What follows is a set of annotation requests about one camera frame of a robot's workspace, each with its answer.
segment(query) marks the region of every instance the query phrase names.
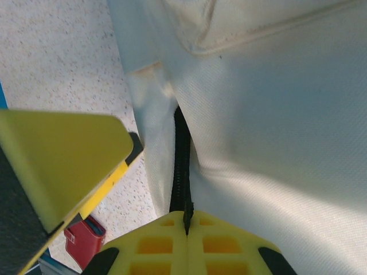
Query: red object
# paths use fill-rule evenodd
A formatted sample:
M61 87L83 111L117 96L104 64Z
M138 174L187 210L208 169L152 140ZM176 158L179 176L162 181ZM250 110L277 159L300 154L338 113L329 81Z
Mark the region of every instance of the red object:
M92 216L64 230L66 250L84 270L97 254L104 241L106 230Z

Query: blue strip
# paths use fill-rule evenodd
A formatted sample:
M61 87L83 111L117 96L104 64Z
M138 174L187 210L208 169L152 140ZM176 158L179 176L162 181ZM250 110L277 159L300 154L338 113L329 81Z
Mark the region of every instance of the blue strip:
M0 83L0 108L7 108L5 95L2 90L1 83Z

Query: yellow panel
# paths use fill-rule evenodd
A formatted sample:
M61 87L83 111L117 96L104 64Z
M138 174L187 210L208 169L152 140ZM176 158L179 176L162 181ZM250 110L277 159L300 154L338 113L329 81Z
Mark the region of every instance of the yellow panel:
M117 118L78 113L0 110L0 144L49 233L132 151Z
M70 217L75 217L77 212L74 212L71 214ZM43 245L43 247L36 253L36 255L33 256L32 259L27 263L26 266L23 267L23 269L19 272L19 275L26 274L26 272L32 267L32 265L42 256L42 254L46 251L46 249L50 246L50 244L56 239L58 235L60 235L64 229L65 225L68 225L72 221L72 218L68 218L64 221L63 226L59 227L53 234L50 236L50 238L47 240L47 242Z
M93 211L94 208L100 203L100 201L107 196L112 190L115 183L126 173L128 166L126 162L123 162L99 187L99 189L89 198L89 200L81 206L79 214L82 219L86 219L87 216Z

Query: speckled floor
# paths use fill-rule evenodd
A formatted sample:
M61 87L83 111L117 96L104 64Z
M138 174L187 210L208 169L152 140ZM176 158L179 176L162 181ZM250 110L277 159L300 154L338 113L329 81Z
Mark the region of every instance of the speckled floor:
M9 108L110 113L136 131L106 0L2 1L0 80ZM93 214L106 241L156 218L142 157ZM52 256L80 271L64 247Z

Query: black rubber pad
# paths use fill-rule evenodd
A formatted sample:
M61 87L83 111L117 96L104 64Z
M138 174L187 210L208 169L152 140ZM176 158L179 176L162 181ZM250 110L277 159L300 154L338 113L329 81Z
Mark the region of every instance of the black rubber pad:
M129 166L139 155L143 152L143 144L137 133L129 132L134 147L132 148L131 154L126 158L125 162Z
M296 275L292 266L279 252L261 247L259 253L273 275Z
M107 275L118 254L115 247L103 250L93 257L81 275Z

